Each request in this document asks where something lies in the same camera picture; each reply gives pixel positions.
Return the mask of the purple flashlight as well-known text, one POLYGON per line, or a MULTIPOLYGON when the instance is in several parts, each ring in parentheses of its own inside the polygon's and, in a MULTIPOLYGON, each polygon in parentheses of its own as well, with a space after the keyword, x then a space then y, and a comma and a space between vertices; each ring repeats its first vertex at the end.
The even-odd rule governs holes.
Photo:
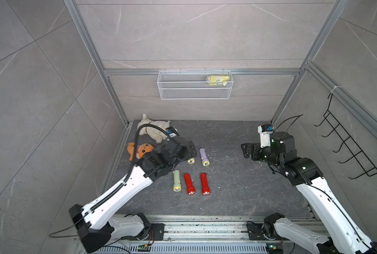
POLYGON ((195 163, 195 159, 194 159, 194 158, 191 158, 191 159, 189 159, 187 162, 188 162, 188 164, 192 165, 192 164, 195 163))
POLYGON ((207 157, 205 149, 204 148, 200 148, 199 149, 199 153, 200 153, 200 157, 201 157, 201 160, 202 160, 202 165, 204 167, 209 166, 210 165, 210 161, 209 161, 209 159, 207 157))

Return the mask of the green flashlight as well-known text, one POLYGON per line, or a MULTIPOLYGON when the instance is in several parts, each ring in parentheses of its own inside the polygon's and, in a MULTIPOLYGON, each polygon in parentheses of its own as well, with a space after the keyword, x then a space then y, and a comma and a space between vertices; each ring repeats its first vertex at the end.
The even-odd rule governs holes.
POLYGON ((173 171, 173 191, 180 192, 182 190, 181 176, 179 170, 173 171))

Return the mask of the red flashlight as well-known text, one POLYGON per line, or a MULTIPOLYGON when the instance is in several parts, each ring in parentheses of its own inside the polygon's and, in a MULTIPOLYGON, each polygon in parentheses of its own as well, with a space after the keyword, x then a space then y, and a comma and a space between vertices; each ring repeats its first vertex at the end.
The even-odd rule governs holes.
POLYGON ((206 173, 202 173, 200 175, 200 178, 201 178, 202 193, 203 193, 203 195, 209 195, 210 194, 210 188, 209 188, 208 181, 207 181, 207 174, 206 173))
POLYGON ((196 190, 193 186, 193 182, 189 173, 184 174, 184 180, 187 187, 187 194, 194 195, 196 193, 196 190))

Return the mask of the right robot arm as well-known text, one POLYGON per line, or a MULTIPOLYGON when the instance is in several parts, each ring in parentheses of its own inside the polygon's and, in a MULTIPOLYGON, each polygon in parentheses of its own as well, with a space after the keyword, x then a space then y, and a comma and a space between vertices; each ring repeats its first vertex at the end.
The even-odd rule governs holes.
POLYGON ((305 197, 328 235, 320 235, 274 213, 264 219, 268 240, 284 238, 312 254, 377 254, 372 241, 353 221, 330 189, 317 164, 297 156, 294 137, 287 132, 260 133, 260 143, 241 144, 243 156, 266 163, 272 172, 288 179, 305 197))

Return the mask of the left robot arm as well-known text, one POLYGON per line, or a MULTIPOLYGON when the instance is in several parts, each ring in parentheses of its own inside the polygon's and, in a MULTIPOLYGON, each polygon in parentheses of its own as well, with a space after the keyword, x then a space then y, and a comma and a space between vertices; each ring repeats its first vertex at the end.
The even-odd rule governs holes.
POLYGON ((151 228, 144 214, 117 219, 116 212, 141 190, 173 171, 179 163, 196 156, 192 141, 180 136, 172 137, 145 153, 133 164, 131 172, 104 194, 85 205, 71 207, 69 214, 85 251, 96 252, 114 239, 144 239, 151 228))

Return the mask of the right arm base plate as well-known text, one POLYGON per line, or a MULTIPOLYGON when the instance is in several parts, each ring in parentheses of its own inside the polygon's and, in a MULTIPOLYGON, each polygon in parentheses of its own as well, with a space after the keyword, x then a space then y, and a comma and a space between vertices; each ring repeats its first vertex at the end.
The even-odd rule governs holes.
POLYGON ((248 221, 246 223, 248 237, 250 240, 269 240, 269 241, 282 241, 287 238, 280 237, 272 224, 264 222, 248 221))

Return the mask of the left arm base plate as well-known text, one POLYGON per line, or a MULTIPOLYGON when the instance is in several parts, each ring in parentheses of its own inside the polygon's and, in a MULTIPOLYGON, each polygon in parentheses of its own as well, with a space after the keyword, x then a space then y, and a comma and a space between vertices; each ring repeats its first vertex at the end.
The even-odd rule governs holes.
POLYGON ((165 224, 154 223, 151 224, 150 229, 144 229, 143 233, 136 237, 123 237, 123 240, 142 240, 142 241, 163 241, 165 234, 165 224))

